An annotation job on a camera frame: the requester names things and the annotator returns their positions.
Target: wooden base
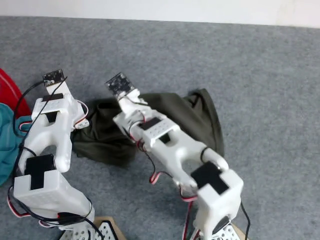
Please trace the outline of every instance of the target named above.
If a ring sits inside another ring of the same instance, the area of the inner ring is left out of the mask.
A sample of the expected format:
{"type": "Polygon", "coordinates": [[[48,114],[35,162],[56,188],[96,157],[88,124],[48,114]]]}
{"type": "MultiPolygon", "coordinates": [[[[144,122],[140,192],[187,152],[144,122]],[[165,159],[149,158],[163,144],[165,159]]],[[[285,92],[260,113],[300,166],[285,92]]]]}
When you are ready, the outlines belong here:
{"type": "MultiPolygon", "coordinates": [[[[113,217],[111,216],[97,216],[95,219],[94,219],[94,224],[99,227],[100,224],[102,223],[102,221],[110,221],[114,231],[115,231],[115,234],[117,236],[117,238],[119,240],[127,240],[125,235],[121,232],[120,228],[117,226],[115,220],[113,217]]],[[[234,224],[232,224],[236,234],[239,236],[240,240],[245,240],[245,234],[234,224]]]]}

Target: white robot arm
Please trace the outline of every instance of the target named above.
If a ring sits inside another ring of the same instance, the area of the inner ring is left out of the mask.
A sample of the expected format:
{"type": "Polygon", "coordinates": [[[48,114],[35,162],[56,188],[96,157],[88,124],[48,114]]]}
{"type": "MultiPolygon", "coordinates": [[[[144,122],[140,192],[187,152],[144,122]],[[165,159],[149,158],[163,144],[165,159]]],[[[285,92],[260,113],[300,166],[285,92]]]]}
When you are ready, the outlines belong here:
{"type": "Polygon", "coordinates": [[[214,239],[238,213],[243,180],[229,169],[222,156],[191,138],[166,115],[151,109],[123,73],[106,85],[122,110],[113,118],[121,132],[143,151],[151,152],[180,189],[197,195],[194,226],[204,240],[214,239]],[[199,167],[188,174],[182,167],[185,161],[195,161],[199,167]]]}
{"type": "Polygon", "coordinates": [[[14,179],[13,196],[32,213],[45,219],[48,226],[77,232],[73,239],[95,239],[95,230],[88,222],[66,221],[68,214],[84,216],[93,221],[95,209],[79,190],[73,188],[62,175],[70,168],[71,132],[89,125],[80,101],[71,95],[62,70],[43,76],[50,95],[38,98],[31,115],[33,124],[24,139],[18,159],[21,176],[14,179]],[[54,154],[43,154],[55,146],[54,154]]]}

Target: teal cloth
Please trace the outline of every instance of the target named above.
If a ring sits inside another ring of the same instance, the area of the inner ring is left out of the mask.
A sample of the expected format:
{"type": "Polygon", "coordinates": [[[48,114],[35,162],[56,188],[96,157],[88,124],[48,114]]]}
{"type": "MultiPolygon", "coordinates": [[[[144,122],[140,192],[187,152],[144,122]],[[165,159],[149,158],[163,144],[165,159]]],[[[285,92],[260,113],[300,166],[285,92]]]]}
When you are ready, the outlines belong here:
{"type": "MultiPolygon", "coordinates": [[[[11,108],[0,103],[0,185],[10,176],[18,155],[19,144],[22,141],[21,137],[14,134],[12,128],[13,116],[14,113],[11,108]]],[[[16,130],[21,136],[26,133],[19,130],[19,125],[27,121],[31,121],[30,116],[21,116],[16,120],[16,130]]],[[[29,130],[30,125],[24,124],[23,130],[29,130]]]]}

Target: dark green cloth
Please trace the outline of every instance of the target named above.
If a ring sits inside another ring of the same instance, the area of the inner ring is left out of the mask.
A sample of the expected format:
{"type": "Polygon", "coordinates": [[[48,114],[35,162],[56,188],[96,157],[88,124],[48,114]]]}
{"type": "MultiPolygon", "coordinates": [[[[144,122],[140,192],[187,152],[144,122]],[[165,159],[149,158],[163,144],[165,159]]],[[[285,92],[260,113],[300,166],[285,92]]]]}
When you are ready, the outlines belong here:
{"type": "MultiPolygon", "coordinates": [[[[175,93],[147,93],[143,98],[152,109],[176,122],[197,141],[224,156],[224,141],[215,105],[206,89],[180,97],[175,93]]],[[[120,113],[114,98],[96,100],[89,104],[90,126],[74,132],[73,150],[83,157],[125,166],[134,158],[136,145],[124,136],[113,117],[120,113]]]]}

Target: metal bracket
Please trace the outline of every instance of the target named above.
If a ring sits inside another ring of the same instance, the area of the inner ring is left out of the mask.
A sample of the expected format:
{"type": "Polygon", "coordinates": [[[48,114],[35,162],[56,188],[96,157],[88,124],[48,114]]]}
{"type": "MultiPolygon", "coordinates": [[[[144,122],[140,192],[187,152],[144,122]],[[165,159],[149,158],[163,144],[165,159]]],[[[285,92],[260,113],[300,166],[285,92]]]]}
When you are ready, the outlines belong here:
{"type": "MultiPolygon", "coordinates": [[[[197,229],[194,230],[190,240],[202,240],[202,234],[200,232],[199,236],[195,238],[197,234],[197,229]]],[[[236,233],[234,227],[231,224],[228,224],[224,228],[222,228],[217,233],[213,234],[210,240],[240,240],[240,237],[236,233]]]]}
{"type": "MultiPolygon", "coordinates": [[[[118,240],[115,231],[109,221],[104,221],[99,227],[100,232],[104,236],[104,240],[118,240]]],[[[66,230],[59,240],[101,240],[101,237],[91,226],[83,227],[82,229],[66,230]]]]}

